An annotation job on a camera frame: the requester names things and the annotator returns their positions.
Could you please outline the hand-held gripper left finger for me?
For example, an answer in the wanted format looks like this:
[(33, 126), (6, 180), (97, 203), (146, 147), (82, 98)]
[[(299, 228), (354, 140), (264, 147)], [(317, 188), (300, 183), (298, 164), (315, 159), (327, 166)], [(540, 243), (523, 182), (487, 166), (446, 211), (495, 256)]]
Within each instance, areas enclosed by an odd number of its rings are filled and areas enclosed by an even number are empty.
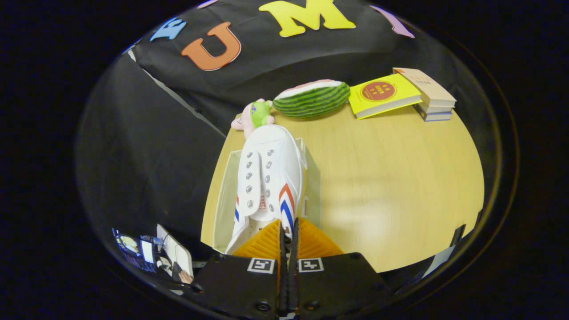
[(232, 254), (217, 254), (190, 286), (191, 303), (217, 320), (275, 320), (287, 307), (286, 251), (279, 220)]

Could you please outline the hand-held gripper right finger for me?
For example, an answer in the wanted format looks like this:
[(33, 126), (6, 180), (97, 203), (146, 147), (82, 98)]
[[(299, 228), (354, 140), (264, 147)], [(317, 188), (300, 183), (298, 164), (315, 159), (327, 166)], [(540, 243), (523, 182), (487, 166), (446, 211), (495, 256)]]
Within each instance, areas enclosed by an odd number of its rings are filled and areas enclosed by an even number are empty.
[(300, 320), (357, 320), (392, 302), (392, 288), (361, 253), (344, 253), (302, 217), (294, 236), (289, 305)]

